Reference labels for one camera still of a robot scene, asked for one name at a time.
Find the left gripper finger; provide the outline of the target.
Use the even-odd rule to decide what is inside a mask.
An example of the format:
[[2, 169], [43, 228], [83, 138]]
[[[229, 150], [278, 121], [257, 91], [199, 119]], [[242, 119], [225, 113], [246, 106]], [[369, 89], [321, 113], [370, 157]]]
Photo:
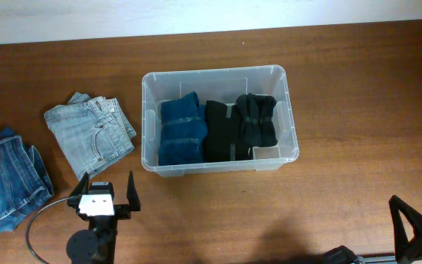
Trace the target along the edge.
[[80, 197], [81, 195], [87, 194], [89, 188], [89, 174], [84, 173], [78, 185], [70, 193], [70, 198]]
[[127, 200], [129, 204], [130, 211], [140, 211], [141, 210], [141, 201], [138, 197], [136, 190], [133, 172], [129, 172], [128, 182], [127, 182]]

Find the black garment taped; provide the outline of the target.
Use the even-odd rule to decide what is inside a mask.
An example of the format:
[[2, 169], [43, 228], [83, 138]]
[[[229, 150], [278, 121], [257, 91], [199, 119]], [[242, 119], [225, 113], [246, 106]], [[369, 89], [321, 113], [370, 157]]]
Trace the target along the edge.
[[240, 138], [242, 117], [235, 105], [208, 100], [205, 109], [207, 136], [204, 140], [206, 162], [251, 160], [252, 146]]

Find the dark navy garment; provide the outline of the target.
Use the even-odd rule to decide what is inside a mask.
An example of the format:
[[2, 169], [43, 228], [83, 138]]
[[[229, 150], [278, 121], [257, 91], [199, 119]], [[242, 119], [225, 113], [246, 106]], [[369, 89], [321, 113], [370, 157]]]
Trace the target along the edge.
[[273, 110], [276, 100], [273, 96], [241, 95], [236, 100], [236, 107], [242, 121], [240, 138], [252, 147], [273, 147], [277, 145]]

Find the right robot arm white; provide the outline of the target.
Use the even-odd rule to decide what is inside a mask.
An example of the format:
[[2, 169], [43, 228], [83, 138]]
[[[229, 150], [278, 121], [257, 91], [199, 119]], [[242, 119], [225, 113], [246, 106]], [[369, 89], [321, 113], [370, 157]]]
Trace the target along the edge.
[[383, 256], [361, 256], [345, 246], [339, 246], [322, 255], [322, 262], [329, 264], [422, 262], [422, 214], [393, 195], [389, 202], [393, 222], [394, 253]]

